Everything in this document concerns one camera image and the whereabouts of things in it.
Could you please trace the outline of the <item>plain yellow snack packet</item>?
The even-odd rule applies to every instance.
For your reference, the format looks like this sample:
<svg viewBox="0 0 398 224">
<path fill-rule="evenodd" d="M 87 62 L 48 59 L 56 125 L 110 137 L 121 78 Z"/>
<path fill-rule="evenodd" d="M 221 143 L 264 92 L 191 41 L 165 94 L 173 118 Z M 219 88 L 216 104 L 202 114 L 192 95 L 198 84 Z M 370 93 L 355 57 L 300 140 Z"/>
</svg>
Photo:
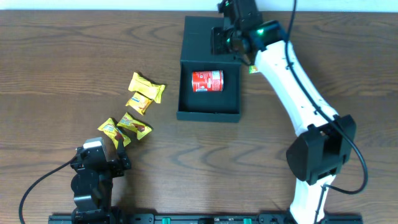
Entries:
<svg viewBox="0 0 398 224">
<path fill-rule="evenodd" d="M 128 90 L 138 91 L 139 93 L 143 94 L 149 99 L 154 100 L 156 103 L 160 104 L 165 87 L 166 87 L 165 85 L 152 83 L 149 80 L 142 77 L 137 72 L 134 72 L 130 84 L 128 86 Z"/>
</svg>

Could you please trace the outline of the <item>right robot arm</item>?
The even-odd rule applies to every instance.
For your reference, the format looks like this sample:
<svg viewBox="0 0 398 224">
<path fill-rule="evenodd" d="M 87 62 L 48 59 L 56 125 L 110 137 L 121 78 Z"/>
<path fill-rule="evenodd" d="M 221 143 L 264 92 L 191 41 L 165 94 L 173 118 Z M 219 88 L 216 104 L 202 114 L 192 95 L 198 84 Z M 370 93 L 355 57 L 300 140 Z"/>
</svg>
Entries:
<svg viewBox="0 0 398 224">
<path fill-rule="evenodd" d="M 223 0 L 218 11 L 224 25 L 213 30 L 213 54 L 247 55 L 273 87 L 297 136 L 286 152 L 296 184 L 285 223 L 362 223 L 359 215 L 324 211 L 330 185 L 351 154 L 341 132 L 353 138 L 352 117 L 340 117 L 323 99 L 297 60 L 289 32 L 278 21 L 264 22 L 254 1 Z"/>
</svg>

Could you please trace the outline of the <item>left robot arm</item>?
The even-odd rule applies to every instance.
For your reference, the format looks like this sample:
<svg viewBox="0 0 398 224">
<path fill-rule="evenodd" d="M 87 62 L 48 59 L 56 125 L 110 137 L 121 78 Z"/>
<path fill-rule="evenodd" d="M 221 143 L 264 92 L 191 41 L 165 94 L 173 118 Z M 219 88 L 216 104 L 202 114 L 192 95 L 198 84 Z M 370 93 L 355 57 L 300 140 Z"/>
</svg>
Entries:
<svg viewBox="0 0 398 224">
<path fill-rule="evenodd" d="M 103 138 L 87 140 L 76 149 L 71 168 L 76 209 L 71 214 L 72 223 L 128 223 L 128 218 L 118 207 L 111 205 L 113 179 L 122 177 L 131 168 L 123 140 L 118 140 L 114 159 L 106 158 Z"/>
</svg>

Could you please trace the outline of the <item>red soda can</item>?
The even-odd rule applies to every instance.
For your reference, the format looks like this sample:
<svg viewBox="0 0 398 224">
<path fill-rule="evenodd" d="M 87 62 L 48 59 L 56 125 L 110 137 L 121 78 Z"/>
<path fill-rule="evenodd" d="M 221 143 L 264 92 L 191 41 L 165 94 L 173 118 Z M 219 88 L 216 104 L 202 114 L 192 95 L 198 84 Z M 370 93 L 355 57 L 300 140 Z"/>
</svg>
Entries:
<svg viewBox="0 0 398 224">
<path fill-rule="evenodd" d="M 194 92 L 223 91 L 224 79 L 222 70 L 199 71 L 192 73 Z"/>
</svg>

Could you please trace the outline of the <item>yellow almond biscuit packet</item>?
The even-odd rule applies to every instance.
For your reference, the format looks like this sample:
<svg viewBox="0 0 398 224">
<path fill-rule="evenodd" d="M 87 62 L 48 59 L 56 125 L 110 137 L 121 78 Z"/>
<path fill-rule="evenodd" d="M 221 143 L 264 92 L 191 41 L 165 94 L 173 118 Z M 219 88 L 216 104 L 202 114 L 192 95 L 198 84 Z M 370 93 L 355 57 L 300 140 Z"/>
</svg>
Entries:
<svg viewBox="0 0 398 224">
<path fill-rule="evenodd" d="M 126 106 L 130 106 L 131 108 L 135 109 L 139 114 L 144 115 L 146 109 L 151 103 L 152 99 L 136 91 L 133 96 L 127 101 Z"/>
</svg>

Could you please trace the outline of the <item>yellow chocolate cake packet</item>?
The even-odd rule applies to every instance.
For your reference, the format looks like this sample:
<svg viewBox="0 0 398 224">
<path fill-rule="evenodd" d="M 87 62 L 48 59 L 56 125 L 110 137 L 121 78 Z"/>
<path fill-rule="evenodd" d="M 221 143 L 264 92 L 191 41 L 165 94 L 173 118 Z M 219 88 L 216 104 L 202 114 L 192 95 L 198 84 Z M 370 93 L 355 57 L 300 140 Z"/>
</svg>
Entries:
<svg viewBox="0 0 398 224">
<path fill-rule="evenodd" d="M 108 118 L 103 124 L 98 127 L 98 131 L 102 131 L 114 143 L 115 148 L 118 148 L 119 138 L 123 139 L 123 146 L 131 143 L 131 139 L 125 135 L 115 124 L 113 118 Z"/>
<path fill-rule="evenodd" d="M 128 112 L 126 112 L 124 116 L 120 119 L 120 121 L 117 123 L 117 126 L 136 133 L 136 137 L 138 140 L 141 140 L 152 131 L 152 128 L 149 125 L 135 119 Z"/>
</svg>

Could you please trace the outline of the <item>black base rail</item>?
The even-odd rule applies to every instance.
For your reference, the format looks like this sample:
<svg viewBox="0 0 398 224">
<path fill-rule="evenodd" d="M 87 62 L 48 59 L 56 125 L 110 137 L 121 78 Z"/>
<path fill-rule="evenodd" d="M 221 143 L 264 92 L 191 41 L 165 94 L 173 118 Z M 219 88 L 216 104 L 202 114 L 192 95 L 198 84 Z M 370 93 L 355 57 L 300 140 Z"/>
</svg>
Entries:
<svg viewBox="0 0 398 224">
<path fill-rule="evenodd" d="M 71 215 L 51 215 L 49 224 L 71 223 L 128 223 L 128 224 L 288 224 L 297 223 L 286 213 L 262 213 L 260 215 L 153 215 L 141 213 L 124 216 L 118 221 L 75 221 Z M 362 224 L 361 215 L 326 214 L 318 223 Z"/>
</svg>

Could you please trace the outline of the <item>green yellow snack packet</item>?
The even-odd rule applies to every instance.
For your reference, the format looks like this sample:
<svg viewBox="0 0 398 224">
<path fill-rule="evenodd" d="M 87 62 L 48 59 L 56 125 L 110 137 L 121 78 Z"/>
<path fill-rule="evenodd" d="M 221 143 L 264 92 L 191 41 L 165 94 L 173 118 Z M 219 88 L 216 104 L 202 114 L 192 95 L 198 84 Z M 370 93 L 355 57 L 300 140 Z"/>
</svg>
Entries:
<svg viewBox="0 0 398 224">
<path fill-rule="evenodd" d="M 252 73 L 258 73 L 258 72 L 259 72 L 259 70 L 257 69 L 257 67 L 256 67 L 255 65 L 249 66 L 249 73 L 250 73 L 250 74 L 252 74 Z"/>
</svg>

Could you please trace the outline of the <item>black open gift box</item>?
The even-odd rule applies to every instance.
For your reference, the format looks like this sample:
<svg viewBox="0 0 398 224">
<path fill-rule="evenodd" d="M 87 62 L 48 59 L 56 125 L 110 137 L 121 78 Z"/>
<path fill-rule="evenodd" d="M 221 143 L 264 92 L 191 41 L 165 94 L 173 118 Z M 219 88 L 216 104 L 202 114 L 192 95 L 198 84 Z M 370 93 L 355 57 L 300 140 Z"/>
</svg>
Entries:
<svg viewBox="0 0 398 224">
<path fill-rule="evenodd" d="M 185 17 L 178 120 L 237 123 L 241 118 L 241 62 L 233 54 L 212 54 L 213 29 L 222 26 L 220 17 Z M 223 90 L 195 93 L 192 73 L 213 70 L 223 72 Z"/>
</svg>

